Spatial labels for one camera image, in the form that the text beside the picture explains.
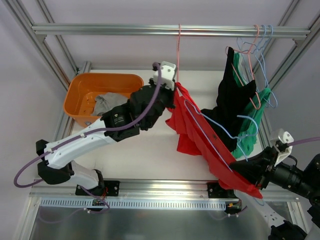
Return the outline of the red tank top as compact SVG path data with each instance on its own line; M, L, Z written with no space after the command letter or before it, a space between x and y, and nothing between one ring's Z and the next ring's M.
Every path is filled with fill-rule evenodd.
M252 197L261 199L260 191L239 173L230 169L236 159L214 132L200 109L191 98L188 90L177 83L174 93L175 108L165 123L179 135L177 151L192 156L202 156L209 171L225 190L242 191Z

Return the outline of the grey tank top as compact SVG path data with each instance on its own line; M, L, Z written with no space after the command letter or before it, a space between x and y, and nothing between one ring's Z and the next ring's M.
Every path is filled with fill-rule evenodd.
M102 116L113 108L125 104L128 98L122 94L107 92L95 97L95 105L91 116Z

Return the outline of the black tank top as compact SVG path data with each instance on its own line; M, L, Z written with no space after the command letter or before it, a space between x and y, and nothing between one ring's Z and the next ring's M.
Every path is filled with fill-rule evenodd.
M205 120L230 152L237 147L237 140L232 137L239 135L244 121L237 116L244 113L245 107L251 104L250 99L256 95L254 80L246 85L236 82L232 67L234 55L234 49L229 47L223 79L218 86L216 107L201 110L206 116Z

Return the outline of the pink wire hanger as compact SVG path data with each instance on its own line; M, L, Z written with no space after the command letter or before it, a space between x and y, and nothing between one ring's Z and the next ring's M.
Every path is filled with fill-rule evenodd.
M181 44L181 24L178 24L178 35L177 35L177 41L176 41L176 66L177 66L177 72L176 72L176 81L179 82L180 78L180 44Z

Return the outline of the pink hanger with black top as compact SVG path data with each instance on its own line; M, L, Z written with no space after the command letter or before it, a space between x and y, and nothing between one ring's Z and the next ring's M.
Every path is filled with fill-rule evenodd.
M249 64L249 70L250 70L250 75L251 75L251 78L252 80L255 80L255 75L254 75L254 72L253 72L253 67L252 67L252 61L251 61L251 51L252 51L252 48L253 46L255 45L259 35L260 35L260 27L257 25L257 24L254 24L253 25L255 28L256 28L256 35L255 35L255 38L253 40L252 43L249 43L250 47L248 50L234 50L236 53L239 53L239 54L243 54L243 55L247 55L247 59L248 59L248 64ZM253 99L250 98L250 101L252 103L252 106L256 109L256 110L259 110L261 108L261 100L260 100L260 97L259 97L259 94L258 92L256 91L255 92L255 96L257 97L257 100L258 100L258 106L256 106L256 104L254 103Z

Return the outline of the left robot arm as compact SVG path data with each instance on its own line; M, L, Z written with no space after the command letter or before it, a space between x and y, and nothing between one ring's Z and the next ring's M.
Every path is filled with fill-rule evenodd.
M148 131L166 108L175 108L176 88L161 85L152 102L156 88L153 82L141 87L130 95L126 103L105 112L74 135L56 142L37 141L37 154L48 153L37 164L41 179L49 185L73 183L93 196L102 195L105 183L101 171L83 167L75 159L97 148L137 136L141 131Z

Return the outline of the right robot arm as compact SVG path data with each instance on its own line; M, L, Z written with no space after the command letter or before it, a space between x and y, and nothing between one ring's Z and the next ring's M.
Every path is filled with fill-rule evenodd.
M316 155L304 170L300 170L296 165L276 163L278 155L274 147L267 147L248 160L231 163L230 168L253 184L258 191L272 183L307 199L311 204L307 212L312 220L309 232L305 232L298 225L283 218L263 200L241 192L241 186L236 181L226 183L223 186L223 193L231 199L238 196L243 203L258 213L269 228L268 239L270 240L318 240L320 238L320 156Z

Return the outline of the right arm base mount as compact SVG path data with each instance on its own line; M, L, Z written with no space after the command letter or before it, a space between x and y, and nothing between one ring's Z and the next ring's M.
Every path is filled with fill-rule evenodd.
M220 184L215 182L207 182L207 195L209 199L236 199L236 195L232 189L224 189Z

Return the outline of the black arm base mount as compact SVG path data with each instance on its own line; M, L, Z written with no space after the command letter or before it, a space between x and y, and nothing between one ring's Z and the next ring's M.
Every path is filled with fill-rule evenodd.
M107 197L117 197L119 195L120 183L118 180L104 180L102 185L88 189L87 191L94 196L102 196L105 194Z

